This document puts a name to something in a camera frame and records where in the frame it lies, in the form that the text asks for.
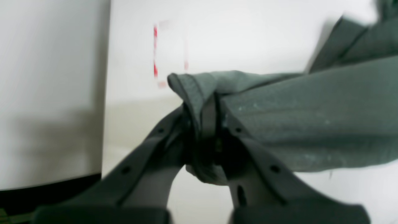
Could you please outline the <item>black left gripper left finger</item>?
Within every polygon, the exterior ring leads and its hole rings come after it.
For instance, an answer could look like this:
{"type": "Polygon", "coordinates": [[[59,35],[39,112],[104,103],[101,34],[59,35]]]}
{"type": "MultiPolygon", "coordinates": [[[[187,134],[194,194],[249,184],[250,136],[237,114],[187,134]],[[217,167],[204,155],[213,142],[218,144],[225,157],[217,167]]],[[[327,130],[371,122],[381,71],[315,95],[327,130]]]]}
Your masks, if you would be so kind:
{"type": "Polygon", "coordinates": [[[172,224],[171,185],[190,132],[184,105],[165,116],[105,178],[63,203],[39,208],[33,224],[172,224]]]}

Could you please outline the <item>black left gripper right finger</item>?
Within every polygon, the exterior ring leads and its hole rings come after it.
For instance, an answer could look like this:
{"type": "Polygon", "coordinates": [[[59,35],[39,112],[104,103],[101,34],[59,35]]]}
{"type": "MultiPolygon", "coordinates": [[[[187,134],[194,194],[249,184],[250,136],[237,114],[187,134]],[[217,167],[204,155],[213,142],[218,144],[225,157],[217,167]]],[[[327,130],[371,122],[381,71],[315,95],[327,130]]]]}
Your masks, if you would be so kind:
{"type": "Polygon", "coordinates": [[[230,189],[231,224],[369,224],[361,205],[331,199],[295,176],[212,95],[201,110],[200,162],[220,167],[230,189]]]}

